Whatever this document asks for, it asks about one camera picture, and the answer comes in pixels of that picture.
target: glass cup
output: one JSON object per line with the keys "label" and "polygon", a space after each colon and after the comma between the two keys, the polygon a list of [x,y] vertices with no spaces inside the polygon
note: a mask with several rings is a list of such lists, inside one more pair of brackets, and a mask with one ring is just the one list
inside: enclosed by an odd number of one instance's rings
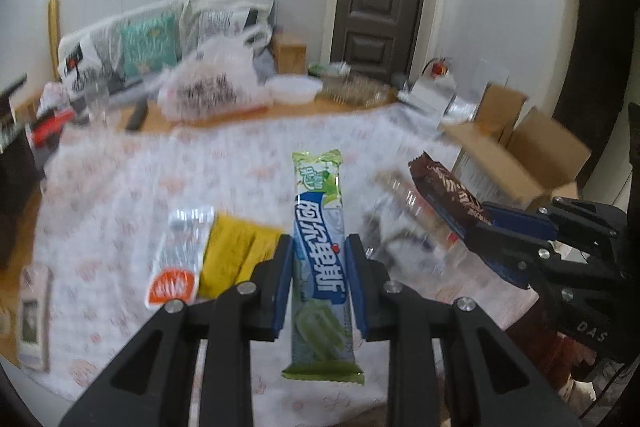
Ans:
{"label": "glass cup", "polygon": [[109,88],[106,84],[92,84],[84,90],[84,101],[91,123],[108,125]]}

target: chocolate bar wrapper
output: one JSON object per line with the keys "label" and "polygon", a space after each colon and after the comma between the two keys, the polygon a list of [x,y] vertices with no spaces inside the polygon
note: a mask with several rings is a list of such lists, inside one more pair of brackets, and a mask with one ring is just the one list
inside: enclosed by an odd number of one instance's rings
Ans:
{"label": "chocolate bar wrapper", "polygon": [[333,150],[293,154],[296,168],[291,365],[294,380],[364,383],[353,356],[351,305],[344,259],[344,223]]}
{"label": "chocolate bar wrapper", "polygon": [[420,195],[461,238],[464,239],[466,230],[478,221],[492,223],[475,196],[427,153],[410,162],[409,170]]}

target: brown snack package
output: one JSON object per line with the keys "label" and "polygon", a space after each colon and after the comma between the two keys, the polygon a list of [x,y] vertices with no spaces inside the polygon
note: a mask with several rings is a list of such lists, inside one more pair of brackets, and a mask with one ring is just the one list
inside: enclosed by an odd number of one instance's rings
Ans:
{"label": "brown snack package", "polygon": [[409,170],[420,195],[460,237],[465,237],[466,230],[478,221],[492,223],[474,195],[427,153],[409,162]]}

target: wooden cabinet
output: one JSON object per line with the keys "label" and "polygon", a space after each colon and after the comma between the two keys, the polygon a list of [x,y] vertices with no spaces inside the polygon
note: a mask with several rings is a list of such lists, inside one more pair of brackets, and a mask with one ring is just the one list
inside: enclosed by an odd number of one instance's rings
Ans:
{"label": "wooden cabinet", "polygon": [[279,74],[306,74],[306,44],[293,35],[276,34],[271,39]]}

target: mobile phone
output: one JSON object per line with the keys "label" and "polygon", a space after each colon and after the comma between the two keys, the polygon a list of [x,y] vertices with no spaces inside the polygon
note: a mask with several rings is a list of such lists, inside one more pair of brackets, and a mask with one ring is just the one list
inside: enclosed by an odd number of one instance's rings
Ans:
{"label": "mobile phone", "polygon": [[19,362],[36,371],[48,365],[49,285],[51,270],[42,263],[24,266],[20,272],[20,301],[15,328]]}

